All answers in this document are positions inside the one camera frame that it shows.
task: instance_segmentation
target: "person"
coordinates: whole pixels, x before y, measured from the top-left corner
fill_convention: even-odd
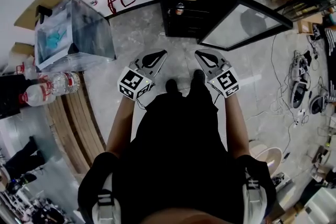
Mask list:
[[[106,152],[79,187],[86,223],[93,222],[94,206],[103,206],[98,195],[110,174],[121,223],[260,223],[276,192],[267,164],[250,156],[237,95],[225,99],[226,151],[204,72],[194,72],[187,97],[175,80],[166,83],[166,91],[145,107],[132,142],[134,101],[122,98]]]
[[[45,164],[41,151],[38,151],[35,139],[29,137],[29,142],[24,148],[10,158],[0,168],[0,191],[10,190],[15,187],[15,181],[27,172]],[[29,182],[36,179],[33,175],[27,175]]]

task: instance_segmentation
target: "water bottle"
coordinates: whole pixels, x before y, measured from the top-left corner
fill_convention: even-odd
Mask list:
[[[54,102],[56,97],[51,93],[51,83],[40,83],[31,85],[24,94],[19,95],[20,103],[27,103],[30,106],[39,106]]]
[[[79,76],[76,73],[56,73],[51,77],[51,92],[53,95],[76,92],[80,85]]]

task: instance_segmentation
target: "transparent box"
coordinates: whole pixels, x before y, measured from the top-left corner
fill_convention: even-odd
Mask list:
[[[64,0],[35,27],[40,72],[84,71],[115,60],[110,25],[81,0]]]

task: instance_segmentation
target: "person's right arm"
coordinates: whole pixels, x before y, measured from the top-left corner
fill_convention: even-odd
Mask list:
[[[246,124],[237,94],[234,93],[225,99],[225,111],[226,141],[229,154],[235,159],[242,155],[250,155]]]

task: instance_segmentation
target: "cabinet door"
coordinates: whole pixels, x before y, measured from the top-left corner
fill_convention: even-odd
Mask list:
[[[254,0],[230,0],[217,24],[198,42],[233,50],[293,28],[293,23]]]

